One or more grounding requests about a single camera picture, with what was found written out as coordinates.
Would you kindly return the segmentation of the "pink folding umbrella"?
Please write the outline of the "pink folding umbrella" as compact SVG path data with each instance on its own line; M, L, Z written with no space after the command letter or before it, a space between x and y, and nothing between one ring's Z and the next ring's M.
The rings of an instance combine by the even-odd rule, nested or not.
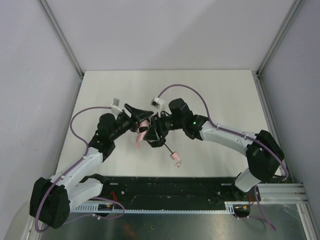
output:
M137 130L137 137L135 140L135 146L140 149L141 148L141 141L144 141L144 137L147 134L147 131L150 129L150 123L148 120L144 120L143 122L141 122L138 126L138 130ZM172 151L168 145L163 141L163 145L168 149L168 151L170 152L170 157L176 161L175 166L177 168L179 168L181 166L181 158L180 155L176 152L176 151Z

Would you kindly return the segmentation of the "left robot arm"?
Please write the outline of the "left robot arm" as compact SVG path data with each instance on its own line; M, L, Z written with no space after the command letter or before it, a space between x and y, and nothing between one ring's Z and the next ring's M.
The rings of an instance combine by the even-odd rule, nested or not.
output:
M110 113L99 117L97 129L85 142L83 156L49 178L39 178L33 185L29 214L35 218L35 230L42 233L39 222L57 229L68 219L71 210L98 197L104 187L99 179L87 174L101 165L115 149L115 140L127 131L136 132L153 111L141 110L128 104L125 109L110 107Z

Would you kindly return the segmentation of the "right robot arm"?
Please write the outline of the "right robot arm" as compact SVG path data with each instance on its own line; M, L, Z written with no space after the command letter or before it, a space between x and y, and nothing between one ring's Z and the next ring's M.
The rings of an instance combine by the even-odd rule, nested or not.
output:
M246 157L248 167L235 179L233 185L247 193L261 182L270 181L277 169L282 167L284 152L273 136L265 130L259 133L238 132L225 126L213 125L207 116L193 114L182 98L169 103L171 113L164 110L165 102L156 97L151 105L158 112L148 121L143 139L153 148L165 144L170 131L182 130L191 140L220 144Z

